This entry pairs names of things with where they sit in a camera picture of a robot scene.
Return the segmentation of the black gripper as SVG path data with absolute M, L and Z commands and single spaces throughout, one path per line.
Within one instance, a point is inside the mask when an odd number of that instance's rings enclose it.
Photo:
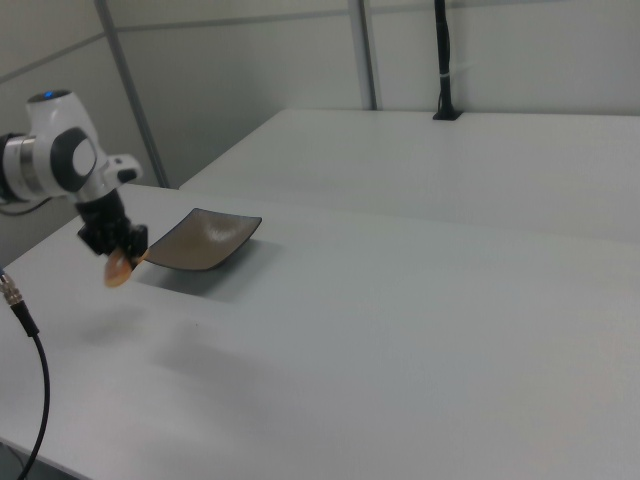
M 148 229 L 145 225 L 130 228 L 131 222 L 117 191 L 78 203 L 75 208 L 83 221 L 78 236 L 96 255 L 109 255 L 109 261 L 123 261 L 129 239 L 130 264 L 137 266 L 144 260 L 148 251 Z

